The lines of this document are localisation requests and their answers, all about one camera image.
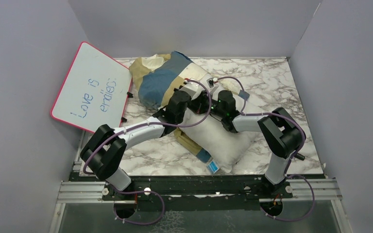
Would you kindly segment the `white pillow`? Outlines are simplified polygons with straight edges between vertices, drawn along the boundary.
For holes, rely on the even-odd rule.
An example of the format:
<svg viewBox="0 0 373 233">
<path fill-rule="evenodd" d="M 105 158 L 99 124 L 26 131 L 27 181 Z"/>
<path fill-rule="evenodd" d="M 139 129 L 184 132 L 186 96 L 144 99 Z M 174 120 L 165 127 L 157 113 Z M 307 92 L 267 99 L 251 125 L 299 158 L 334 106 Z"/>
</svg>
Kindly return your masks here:
<svg viewBox="0 0 373 233">
<path fill-rule="evenodd" d="M 232 171 L 259 135 L 258 132 L 228 132 L 212 116 L 197 126 L 176 129 L 174 132 L 176 141 L 201 162 L 208 163 L 213 159 L 226 173 Z"/>
</svg>

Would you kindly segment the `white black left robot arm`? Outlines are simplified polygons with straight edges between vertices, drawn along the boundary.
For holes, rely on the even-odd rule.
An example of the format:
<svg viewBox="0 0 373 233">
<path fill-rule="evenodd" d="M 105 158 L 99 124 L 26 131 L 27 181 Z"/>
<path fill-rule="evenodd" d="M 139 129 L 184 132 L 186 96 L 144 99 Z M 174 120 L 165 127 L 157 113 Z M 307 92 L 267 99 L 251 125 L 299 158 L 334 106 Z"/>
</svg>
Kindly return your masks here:
<svg viewBox="0 0 373 233">
<path fill-rule="evenodd" d="M 101 125 L 80 153 L 80 158 L 95 176 L 115 187 L 121 199 L 133 194 L 130 176 L 119 167 L 126 150 L 145 141 L 172 133 L 182 123 L 191 96 L 182 90 L 175 91 L 168 105 L 147 120 L 130 127 L 113 129 Z"/>
</svg>

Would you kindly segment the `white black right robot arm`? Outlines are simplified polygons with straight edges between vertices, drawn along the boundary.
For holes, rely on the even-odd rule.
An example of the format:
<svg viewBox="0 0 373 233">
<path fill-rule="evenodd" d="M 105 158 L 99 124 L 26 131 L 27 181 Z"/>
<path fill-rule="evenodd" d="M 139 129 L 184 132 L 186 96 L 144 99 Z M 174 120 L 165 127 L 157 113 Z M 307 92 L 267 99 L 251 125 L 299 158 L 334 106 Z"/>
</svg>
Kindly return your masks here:
<svg viewBox="0 0 373 233">
<path fill-rule="evenodd" d="M 241 114 L 231 91 L 222 90 L 217 99 L 209 100 L 205 91 L 188 103 L 196 114 L 210 112 L 218 116 L 230 133 L 262 133 L 271 152 L 269 167 L 261 179 L 261 192 L 268 198 L 280 192 L 286 181 L 289 161 L 305 142 L 305 133 L 286 109 L 278 107 L 270 113 Z"/>
</svg>

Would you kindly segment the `blue beige checked pillowcase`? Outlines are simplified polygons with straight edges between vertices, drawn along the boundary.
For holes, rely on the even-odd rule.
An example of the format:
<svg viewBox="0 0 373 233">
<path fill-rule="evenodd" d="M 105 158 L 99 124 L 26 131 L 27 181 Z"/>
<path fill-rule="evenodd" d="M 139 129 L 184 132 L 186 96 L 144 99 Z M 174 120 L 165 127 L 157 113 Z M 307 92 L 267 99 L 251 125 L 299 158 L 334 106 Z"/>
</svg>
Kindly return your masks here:
<svg viewBox="0 0 373 233">
<path fill-rule="evenodd" d="M 140 103 L 154 109 L 168 104 L 174 89 L 178 88 L 184 79 L 193 78 L 205 83 L 212 77 L 205 69 L 177 51 L 152 57 L 138 57 L 130 65 L 129 71 Z M 203 115 L 186 110 L 183 124 L 188 128 L 202 118 Z"/>
</svg>

